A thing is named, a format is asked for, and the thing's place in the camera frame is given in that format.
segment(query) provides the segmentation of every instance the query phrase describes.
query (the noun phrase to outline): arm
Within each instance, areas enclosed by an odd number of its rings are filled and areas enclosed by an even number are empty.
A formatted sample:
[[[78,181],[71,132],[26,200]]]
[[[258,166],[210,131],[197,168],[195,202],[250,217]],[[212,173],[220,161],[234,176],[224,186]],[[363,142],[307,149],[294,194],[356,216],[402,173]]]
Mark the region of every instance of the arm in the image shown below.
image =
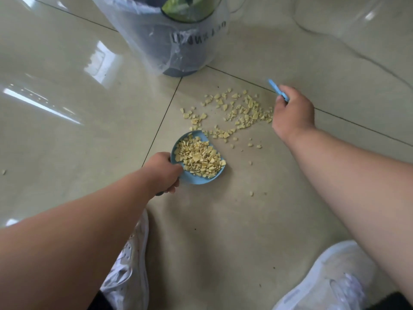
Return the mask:
[[[0,230],[4,309],[87,309],[156,193],[175,192],[179,164],[157,153],[95,193]]]
[[[413,302],[413,165],[359,149],[314,126],[295,89],[277,99],[273,128],[317,192]]]

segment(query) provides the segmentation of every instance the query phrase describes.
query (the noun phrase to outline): blue brush handle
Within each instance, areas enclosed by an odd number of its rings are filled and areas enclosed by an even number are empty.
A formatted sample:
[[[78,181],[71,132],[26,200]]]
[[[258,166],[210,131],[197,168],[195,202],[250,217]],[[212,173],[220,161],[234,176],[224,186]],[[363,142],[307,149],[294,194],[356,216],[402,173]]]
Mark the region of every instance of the blue brush handle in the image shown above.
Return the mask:
[[[288,103],[288,101],[290,100],[290,98],[288,98],[288,96],[287,96],[285,93],[283,93],[280,88],[278,88],[278,86],[276,85],[276,83],[274,83],[272,79],[268,79],[268,82],[270,83],[271,87],[274,88],[274,90],[276,91],[276,93],[278,93],[279,95],[281,95],[281,96],[284,98],[285,102]]]

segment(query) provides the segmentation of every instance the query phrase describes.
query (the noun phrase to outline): gray trash can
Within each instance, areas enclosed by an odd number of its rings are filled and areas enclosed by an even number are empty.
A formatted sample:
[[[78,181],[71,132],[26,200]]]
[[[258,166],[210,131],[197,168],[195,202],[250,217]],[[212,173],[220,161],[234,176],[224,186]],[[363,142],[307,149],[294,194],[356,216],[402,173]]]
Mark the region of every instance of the gray trash can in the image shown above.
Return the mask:
[[[228,32],[227,0],[93,0],[154,73],[181,77],[211,62]]]

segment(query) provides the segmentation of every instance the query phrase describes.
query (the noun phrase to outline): tile floor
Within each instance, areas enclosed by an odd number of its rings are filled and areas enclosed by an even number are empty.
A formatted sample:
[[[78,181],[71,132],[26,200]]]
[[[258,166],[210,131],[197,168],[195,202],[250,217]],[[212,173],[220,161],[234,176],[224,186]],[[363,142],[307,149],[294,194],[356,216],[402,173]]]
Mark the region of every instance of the tile floor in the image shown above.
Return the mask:
[[[254,0],[210,66],[180,80],[148,75],[90,0],[0,0],[0,226],[169,151],[190,126],[182,107],[224,126],[219,110],[201,107],[204,94],[248,89],[270,106],[268,77],[307,94],[320,128],[413,162],[411,37],[399,50],[378,41],[378,30],[411,19],[389,20],[398,6],[382,6],[369,33],[352,25],[343,35],[323,29],[305,0]],[[234,149],[214,141],[228,161],[219,180],[150,202],[150,309],[271,309],[325,248],[350,238],[270,125],[239,138]]]

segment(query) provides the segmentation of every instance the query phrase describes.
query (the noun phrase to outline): shoe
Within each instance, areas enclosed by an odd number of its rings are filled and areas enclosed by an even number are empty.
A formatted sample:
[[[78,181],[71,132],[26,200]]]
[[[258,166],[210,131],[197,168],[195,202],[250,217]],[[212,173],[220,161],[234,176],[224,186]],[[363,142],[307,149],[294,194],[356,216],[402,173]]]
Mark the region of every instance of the shoe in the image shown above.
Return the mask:
[[[273,310],[360,310],[376,264],[353,241],[343,241],[318,257],[305,279]]]
[[[115,310],[147,310],[149,285],[145,250],[149,234],[146,210],[100,290]]]

